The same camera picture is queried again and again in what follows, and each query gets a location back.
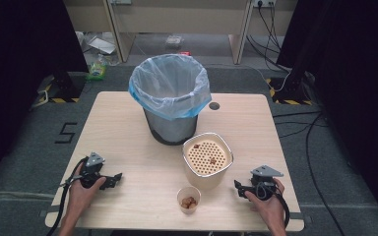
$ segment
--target perforated lid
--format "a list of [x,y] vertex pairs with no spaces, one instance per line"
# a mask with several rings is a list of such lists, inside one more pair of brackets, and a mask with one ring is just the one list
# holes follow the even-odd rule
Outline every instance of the perforated lid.
[[215,133],[206,133],[187,141],[183,154],[192,171],[200,176],[214,175],[226,169],[233,160],[231,150]]

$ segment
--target black curtain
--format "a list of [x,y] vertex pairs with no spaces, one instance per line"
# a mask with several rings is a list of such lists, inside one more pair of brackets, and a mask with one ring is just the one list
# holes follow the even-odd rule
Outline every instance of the black curtain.
[[[306,70],[349,162],[378,202],[378,2],[334,1],[324,39]],[[309,42],[324,1],[299,0],[278,62],[292,66]]]
[[62,0],[0,1],[0,160],[42,80],[88,66]]

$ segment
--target brown food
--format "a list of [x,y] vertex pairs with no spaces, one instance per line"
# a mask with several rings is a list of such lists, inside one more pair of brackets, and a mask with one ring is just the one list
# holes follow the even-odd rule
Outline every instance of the brown food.
[[196,205],[197,205],[196,200],[193,197],[183,199],[182,204],[181,204],[183,208],[193,208]]

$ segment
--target trash can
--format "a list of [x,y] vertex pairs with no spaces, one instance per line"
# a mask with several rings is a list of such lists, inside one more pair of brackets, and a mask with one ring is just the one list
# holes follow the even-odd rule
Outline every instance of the trash can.
[[142,105],[153,137],[169,146],[193,137],[198,114],[211,101],[207,70],[180,54],[141,63],[131,75],[128,91]]

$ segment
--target human hand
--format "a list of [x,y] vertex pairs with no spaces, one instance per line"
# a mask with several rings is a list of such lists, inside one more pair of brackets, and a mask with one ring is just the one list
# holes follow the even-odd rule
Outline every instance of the human hand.
[[[277,192],[282,194],[284,192],[284,185],[279,179],[274,178],[276,185],[278,186]],[[246,191],[245,196],[250,200],[255,211],[258,211],[260,216],[265,221],[272,235],[284,236],[286,232],[284,230],[284,207],[281,202],[272,195],[268,200],[261,201],[253,193]]]
[[[80,174],[83,163],[76,169],[75,175]],[[69,189],[69,204],[61,222],[59,236],[72,235],[73,229],[82,213],[91,205],[99,187],[106,181],[105,177],[98,178],[90,188],[84,188],[80,180],[72,183]]]

